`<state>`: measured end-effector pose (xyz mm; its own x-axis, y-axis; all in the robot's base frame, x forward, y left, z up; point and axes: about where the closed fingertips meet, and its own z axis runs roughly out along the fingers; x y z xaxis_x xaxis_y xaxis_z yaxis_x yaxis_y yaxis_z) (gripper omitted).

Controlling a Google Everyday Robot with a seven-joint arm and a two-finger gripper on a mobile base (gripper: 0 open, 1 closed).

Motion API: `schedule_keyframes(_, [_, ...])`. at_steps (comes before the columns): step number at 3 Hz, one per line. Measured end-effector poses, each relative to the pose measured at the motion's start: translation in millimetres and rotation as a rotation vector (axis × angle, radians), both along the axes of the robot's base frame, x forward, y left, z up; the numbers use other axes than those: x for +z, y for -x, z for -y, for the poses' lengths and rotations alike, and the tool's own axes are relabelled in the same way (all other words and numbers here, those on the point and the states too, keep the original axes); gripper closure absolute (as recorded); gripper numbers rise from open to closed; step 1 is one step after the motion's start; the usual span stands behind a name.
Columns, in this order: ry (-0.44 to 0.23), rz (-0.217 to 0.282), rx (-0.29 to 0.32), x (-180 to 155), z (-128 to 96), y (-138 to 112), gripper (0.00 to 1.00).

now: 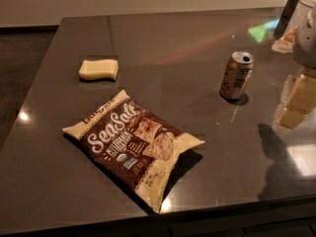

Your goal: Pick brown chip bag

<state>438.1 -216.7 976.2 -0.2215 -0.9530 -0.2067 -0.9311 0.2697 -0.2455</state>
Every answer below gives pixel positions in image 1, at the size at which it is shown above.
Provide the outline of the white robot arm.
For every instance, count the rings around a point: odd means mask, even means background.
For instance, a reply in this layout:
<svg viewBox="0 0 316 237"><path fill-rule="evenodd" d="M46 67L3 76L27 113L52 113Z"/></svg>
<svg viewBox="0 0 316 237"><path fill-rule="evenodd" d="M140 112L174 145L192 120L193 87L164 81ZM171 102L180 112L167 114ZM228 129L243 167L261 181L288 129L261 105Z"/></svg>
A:
<svg viewBox="0 0 316 237"><path fill-rule="evenodd" d="M301 68L284 82L275 122L298 127L316 109L316 0L287 0L272 50L292 53Z"/></svg>

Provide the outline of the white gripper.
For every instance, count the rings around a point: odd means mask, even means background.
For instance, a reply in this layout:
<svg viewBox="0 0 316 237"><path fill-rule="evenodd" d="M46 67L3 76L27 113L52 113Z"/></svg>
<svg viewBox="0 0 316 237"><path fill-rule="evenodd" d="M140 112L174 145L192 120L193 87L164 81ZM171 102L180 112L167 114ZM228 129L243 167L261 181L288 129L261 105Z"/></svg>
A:
<svg viewBox="0 0 316 237"><path fill-rule="evenodd" d="M278 115L277 123L287 128L299 126L316 108L316 70L305 68L297 76L290 75L289 95Z"/></svg>

